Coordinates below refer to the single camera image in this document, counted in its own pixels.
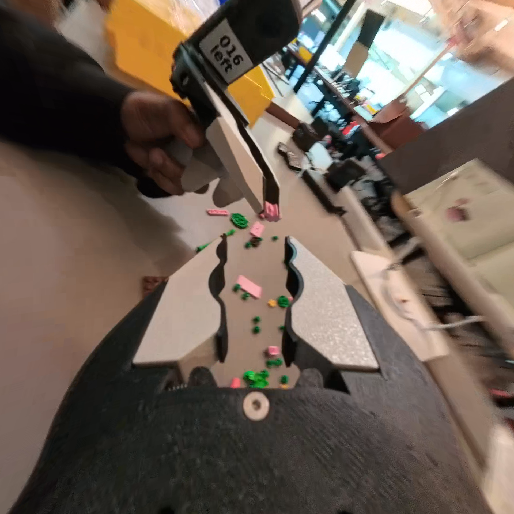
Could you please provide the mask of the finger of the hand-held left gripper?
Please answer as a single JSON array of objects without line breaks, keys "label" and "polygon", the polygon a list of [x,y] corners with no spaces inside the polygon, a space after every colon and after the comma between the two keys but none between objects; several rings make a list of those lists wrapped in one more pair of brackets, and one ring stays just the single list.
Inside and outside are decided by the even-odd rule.
[{"label": "finger of the hand-held left gripper", "polygon": [[249,120],[241,110],[241,107],[236,103],[232,96],[224,96],[224,105],[228,108],[229,112],[233,115],[238,130],[247,144],[251,155],[258,164],[263,175],[263,193],[264,201],[268,203],[279,203],[280,200],[280,185],[277,176],[273,170],[269,160],[262,152],[260,145],[256,142],[252,132],[250,131]]},{"label": "finger of the hand-held left gripper", "polygon": [[206,136],[225,170],[212,195],[214,205],[224,208],[243,198],[256,214],[261,213],[264,175],[237,126],[217,117],[207,128]]}]

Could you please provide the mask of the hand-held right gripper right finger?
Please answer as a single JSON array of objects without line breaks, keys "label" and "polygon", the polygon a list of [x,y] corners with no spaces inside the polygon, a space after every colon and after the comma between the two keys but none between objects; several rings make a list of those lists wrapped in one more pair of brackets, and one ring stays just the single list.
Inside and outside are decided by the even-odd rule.
[{"label": "hand-held right gripper right finger", "polygon": [[287,366],[320,371],[377,371],[379,363],[346,283],[292,236],[284,241],[291,297],[283,329]]}]

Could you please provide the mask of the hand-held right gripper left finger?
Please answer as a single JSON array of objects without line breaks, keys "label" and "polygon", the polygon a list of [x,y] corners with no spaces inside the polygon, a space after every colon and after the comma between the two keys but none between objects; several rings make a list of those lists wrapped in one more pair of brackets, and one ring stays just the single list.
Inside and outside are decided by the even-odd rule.
[{"label": "hand-held right gripper left finger", "polygon": [[140,368],[171,366],[188,381],[196,367],[224,363],[228,354],[227,237],[196,254],[169,276],[133,357]]}]

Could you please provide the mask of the brown square plate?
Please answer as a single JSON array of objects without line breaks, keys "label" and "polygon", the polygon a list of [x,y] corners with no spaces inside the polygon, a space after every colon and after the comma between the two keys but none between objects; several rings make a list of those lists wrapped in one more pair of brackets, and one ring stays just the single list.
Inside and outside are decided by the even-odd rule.
[{"label": "brown square plate", "polygon": [[142,279],[142,297],[151,294],[157,287],[166,283],[169,277],[146,275]]}]

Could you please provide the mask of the person's left forearm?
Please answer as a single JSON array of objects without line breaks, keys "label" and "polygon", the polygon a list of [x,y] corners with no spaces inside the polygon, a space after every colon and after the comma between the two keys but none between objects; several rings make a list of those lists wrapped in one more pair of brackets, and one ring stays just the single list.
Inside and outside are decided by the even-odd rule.
[{"label": "person's left forearm", "polygon": [[1,2],[1,138],[141,178],[121,122],[133,91],[64,36]]}]

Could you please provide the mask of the person's left hand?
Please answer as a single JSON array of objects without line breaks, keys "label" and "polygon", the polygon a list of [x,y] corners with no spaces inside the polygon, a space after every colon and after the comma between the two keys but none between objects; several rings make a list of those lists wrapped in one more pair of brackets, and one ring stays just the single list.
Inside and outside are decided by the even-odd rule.
[{"label": "person's left hand", "polygon": [[204,129],[185,104],[150,92],[131,92],[121,103],[125,151],[165,193],[182,196],[184,167],[163,149],[165,140],[182,141],[190,149],[203,146]]}]

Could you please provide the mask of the black flat cards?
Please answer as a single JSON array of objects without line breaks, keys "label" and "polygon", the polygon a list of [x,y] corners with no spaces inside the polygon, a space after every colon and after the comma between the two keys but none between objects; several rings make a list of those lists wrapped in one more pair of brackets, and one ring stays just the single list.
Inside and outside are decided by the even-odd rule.
[{"label": "black flat cards", "polygon": [[292,151],[286,144],[280,142],[277,145],[277,152],[289,170],[299,173],[305,169],[304,157]]}]

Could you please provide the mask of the black flat box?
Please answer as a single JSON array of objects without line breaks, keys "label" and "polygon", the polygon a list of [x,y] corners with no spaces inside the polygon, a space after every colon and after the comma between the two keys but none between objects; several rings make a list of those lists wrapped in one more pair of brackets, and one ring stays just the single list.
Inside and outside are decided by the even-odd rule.
[{"label": "black flat box", "polygon": [[329,185],[325,172],[310,168],[304,170],[301,177],[328,213],[338,216],[346,213],[342,194]]}]

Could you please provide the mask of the white book stand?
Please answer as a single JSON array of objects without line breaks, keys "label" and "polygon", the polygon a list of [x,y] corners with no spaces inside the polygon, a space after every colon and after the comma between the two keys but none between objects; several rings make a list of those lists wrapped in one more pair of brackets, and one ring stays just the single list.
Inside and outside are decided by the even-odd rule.
[{"label": "white book stand", "polygon": [[[364,247],[351,253],[359,276],[384,318],[408,342],[421,361],[448,355],[447,333],[476,323],[484,324],[507,359],[513,361],[513,306],[476,266],[470,265],[447,245],[403,195],[394,191],[390,204],[393,212],[415,234],[406,248],[395,254],[367,213],[362,211],[359,216],[363,231],[375,247]],[[473,316],[450,323],[436,320],[402,264],[418,250],[427,253],[436,270],[474,313]],[[401,304],[395,300],[396,297],[410,301]]]}]

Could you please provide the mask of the scattered small green clips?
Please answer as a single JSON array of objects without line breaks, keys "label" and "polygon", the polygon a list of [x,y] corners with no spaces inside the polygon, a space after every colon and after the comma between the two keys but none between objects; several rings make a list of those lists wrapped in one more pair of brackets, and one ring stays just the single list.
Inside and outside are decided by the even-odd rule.
[{"label": "scattered small green clips", "polygon": [[[240,292],[242,300],[247,300],[247,299],[249,299],[251,297],[248,293],[242,291],[240,289],[240,286],[238,286],[236,283],[232,286],[232,291],[233,292]],[[262,317],[259,316],[259,315],[254,316],[252,318],[251,323],[252,323],[251,333],[254,334],[254,335],[261,334],[262,333],[262,326],[261,326],[262,325]],[[280,335],[283,335],[283,333],[285,332],[285,324],[279,325],[277,330],[279,331]],[[275,346],[279,347],[279,349],[281,351],[281,354],[280,354],[279,357],[277,357],[277,358],[269,358],[266,355],[266,349],[270,345],[275,345]],[[265,368],[264,369],[258,369],[256,371],[253,370],[253,369],[248,369],[248,370],[253,370],[255,372],[261,372],[262,370],[267,370],[269,372],[271,369],[279,369],[282,365],[284,365],[284,359],[282,357],[282,350],[281,350],[281,346],[279,344],[268,344],[266,346],[266,349],[263,350],[263,357],[265,359],[265,362],[264,362]],[[288,378],[287,375],[281,375],[280,376],[279,384],[281,384],[281,383],[288,384],[288,382],[289,382],[289,378]]]}]

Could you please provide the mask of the black pole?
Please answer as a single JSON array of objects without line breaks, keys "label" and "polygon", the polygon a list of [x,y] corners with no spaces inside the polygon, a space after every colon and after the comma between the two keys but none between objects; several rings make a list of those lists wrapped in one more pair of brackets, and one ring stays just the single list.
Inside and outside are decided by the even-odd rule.
[{"label": "black pole", "polygon": [[345,1],[342,7],[340,8],[337,16],[335,17],[334,21],[331,22],[329,25],[328,30],[326,31],[322,41],[320,42],[316,52],[313,54],[313,56],[309,59],[307,64],[304,67],[304,71],[296,84],[293,87],[294,93],[298,93],[301,87],[303,86],[304,82],[306,81],[309,74],[313,71],[313,68],[317,65],[320,56],[323,54],[324,50],[328,46],[328,44],[332,41],[334,35],[338,31],[338,29],[341,27],[342,23],[347,19],[350,10],[353,8],[356,1]]}]

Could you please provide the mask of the green stick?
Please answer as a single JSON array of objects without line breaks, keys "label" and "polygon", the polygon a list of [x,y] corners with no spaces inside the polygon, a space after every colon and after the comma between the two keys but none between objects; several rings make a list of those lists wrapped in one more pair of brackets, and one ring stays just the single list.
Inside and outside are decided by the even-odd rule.
[{"label": "green stick", "polygon": [[196,253],[199,253],[199,252],[201,252],[202,250],[204,250],[205,248],[207,248],[208,246],[210,246],[213,242],[217,241],[218,239],[220,239],[220,238],[222,238],[222,237],[224,237],[224,236],[225,236],[225,237],[228,237],[228,236],[234,235],[234,234],[235,234],[235,232],[236,232],[236,230],[235,230],[235,229],[230,229],[230,230],[228,230],[228,231],[226,231],[226,232],[223,232],[223,233],[222,233],[222,234],[221,234],[217,239],[212,240],[212,241],[210,241],[210,242],[208,242],[208,243],[205,243],[205,244],[203,244],[203,245],[197,246],[197,247],[196,247],[195,252],[196,252]]}]

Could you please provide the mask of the black upright device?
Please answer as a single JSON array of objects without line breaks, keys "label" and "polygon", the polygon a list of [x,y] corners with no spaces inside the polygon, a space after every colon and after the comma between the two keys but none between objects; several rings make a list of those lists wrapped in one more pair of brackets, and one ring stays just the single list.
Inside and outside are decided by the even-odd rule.
[{"label": "black upright device", "polygon": [[366,170],[356,161],[346,159],[333,162],[325,173],[325,181],[334,192],[358,181],[366,174]]}]

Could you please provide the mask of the open instruction booklet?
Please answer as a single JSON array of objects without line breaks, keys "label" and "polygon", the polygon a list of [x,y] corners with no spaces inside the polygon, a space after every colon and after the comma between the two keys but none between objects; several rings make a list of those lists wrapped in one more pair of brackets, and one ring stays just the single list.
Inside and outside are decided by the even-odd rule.
[{"label": "open instruction booklet", "polygon": [[513,184],[478,159],[404,196],[466,260],[513,244]]}]

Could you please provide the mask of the black divider panel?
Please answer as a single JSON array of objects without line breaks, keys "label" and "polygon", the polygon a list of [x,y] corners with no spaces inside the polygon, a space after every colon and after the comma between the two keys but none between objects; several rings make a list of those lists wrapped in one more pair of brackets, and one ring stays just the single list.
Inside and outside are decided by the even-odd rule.
[{"label": "black divider panel", "polygon": [[380,167],[408,194],[473,159],[513,183],[513,79],[389,153]]}]

